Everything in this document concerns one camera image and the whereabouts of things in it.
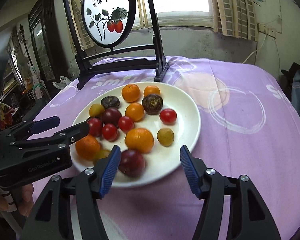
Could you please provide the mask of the person's left hand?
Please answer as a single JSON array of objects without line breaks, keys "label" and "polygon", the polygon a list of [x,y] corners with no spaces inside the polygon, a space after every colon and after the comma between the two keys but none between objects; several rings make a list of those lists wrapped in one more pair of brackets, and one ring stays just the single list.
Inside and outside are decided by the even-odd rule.
[{"label": "person's left hand", "polygon": [[[25,185],[21,189],[22,202],[20,202],[20,204],[18,205],[18,210],[20,214],[23,216],[28,217],[34,205],[33,192],[34,192],[33,184]],[[9,206],[8,202],[4,199],[3,196],[0,195],[0,212],[7,211],[8,206]]]}]

